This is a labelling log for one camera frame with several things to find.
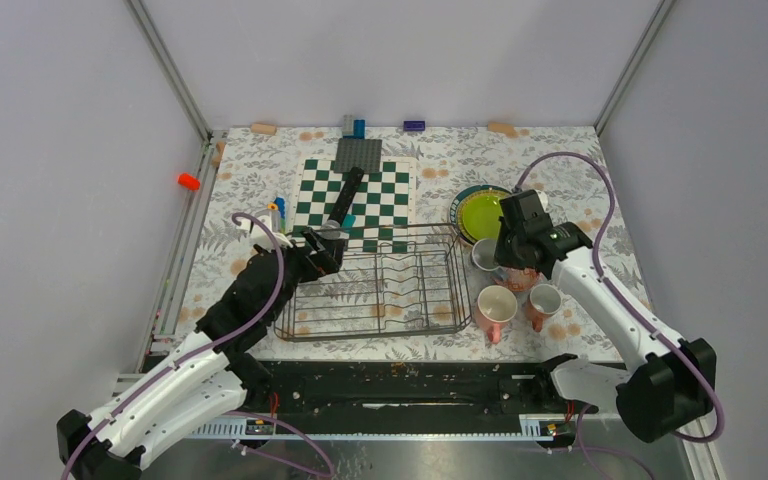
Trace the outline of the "large pink mug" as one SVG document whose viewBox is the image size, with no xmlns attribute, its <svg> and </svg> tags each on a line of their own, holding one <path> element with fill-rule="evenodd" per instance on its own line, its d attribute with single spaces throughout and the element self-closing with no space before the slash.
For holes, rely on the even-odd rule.
<svg viewBox="0 0 768 480">
<path fill-rule="evenodd" d="M 473 311 L 474 322 L 496 345 L 501 341 L 503 329 L 516 316 L 518 301 L 514 293 L 501 285 L 487 286 L 480 291 Z"/>
</svg>

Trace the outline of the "grey blue mug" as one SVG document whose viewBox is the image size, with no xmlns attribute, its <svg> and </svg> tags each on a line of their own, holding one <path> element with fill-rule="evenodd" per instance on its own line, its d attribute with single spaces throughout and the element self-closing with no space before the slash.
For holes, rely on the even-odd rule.
<svg viewBox="0 0 768 480">
<path fill-rule="evenodd" d="M 473 264 L 480 270 L 488 273 L 499 273 L 501 266 L 495 260 L 497 242 L 492 238 L 477 240 L 471 250 Z"/>
</svg>

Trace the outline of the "blue white patterned bowl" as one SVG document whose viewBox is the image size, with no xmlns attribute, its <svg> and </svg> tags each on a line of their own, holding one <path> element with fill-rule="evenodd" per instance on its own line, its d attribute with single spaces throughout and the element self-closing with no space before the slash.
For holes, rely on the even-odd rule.
<svg viewBox="0 0 768 480">
<path fill-rule="evenodd" d="M 540 283 L 542 275 L 534 269 L 498 267 L 492 272 L 494 281 L 514 293 L 527 292 Z"/>
</svg>

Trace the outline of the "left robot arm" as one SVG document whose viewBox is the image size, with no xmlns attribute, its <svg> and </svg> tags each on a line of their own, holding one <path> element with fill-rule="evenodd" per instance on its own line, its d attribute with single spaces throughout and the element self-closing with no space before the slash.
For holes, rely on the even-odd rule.
<svg viewBox="0 0 768 480">
<path fill-rule="evenodd" d="M 272 394 L 269 372 L 249 354 L 297 287 L 340 270 L 344 235 L 303 231 L 301 245 L 271 232 L 194 331 L 126 391 L 88 414 L 57 422 L 63 478 L 138 479 L 200 426 Z"/>
</svg>

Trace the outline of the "small pink mug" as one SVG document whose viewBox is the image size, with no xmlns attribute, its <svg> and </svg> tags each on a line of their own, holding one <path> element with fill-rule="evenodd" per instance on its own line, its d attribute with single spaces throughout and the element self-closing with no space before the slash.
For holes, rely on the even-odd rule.
<svg viewBox="0 0 768 480">
<path fill-rule="evenodd" d="M 525 318 L 539 333 L 544 323 L 561 309 L 562 303 L 563 298 L 556 287 L 551 284 L 535 285 L 524 303 Z"/>
</svg>

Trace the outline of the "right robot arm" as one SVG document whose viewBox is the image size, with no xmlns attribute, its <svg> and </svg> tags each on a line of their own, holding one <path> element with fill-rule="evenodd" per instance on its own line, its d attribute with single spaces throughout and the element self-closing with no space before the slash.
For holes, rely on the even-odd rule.
<svg viewBox="0 0 768 480">
<path fill-rule="evenodd" d="M 608 270 L 593 241 L 575 224 L 553 223 L 533 190 L 500 202 L 495 259 L 533 269 L 571 296 L 608 336 L 625 364 L 618 370 L 573 354 L 546 362 L 533 386 L 535 402 L 557 412 L 571 400 L 616 413 L 639 440 L 651 443 L 711 413 L 716 354 L 703 339 L 687 341 L 649 312 Z"/>
</svg>

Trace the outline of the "lime green plate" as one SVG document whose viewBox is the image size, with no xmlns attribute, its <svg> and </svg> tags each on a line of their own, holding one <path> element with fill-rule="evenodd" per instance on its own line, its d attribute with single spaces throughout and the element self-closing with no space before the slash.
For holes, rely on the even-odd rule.
<svg viewBox="0 0 768 480">
<path fill-rule="evenodd" d="M 502 216 L 500 202 L 507 196 L 504 191 L 487 189 L 470 194 L 459 205 L 457 224 L 468 243 L 498 237 Z"/>
</svg>

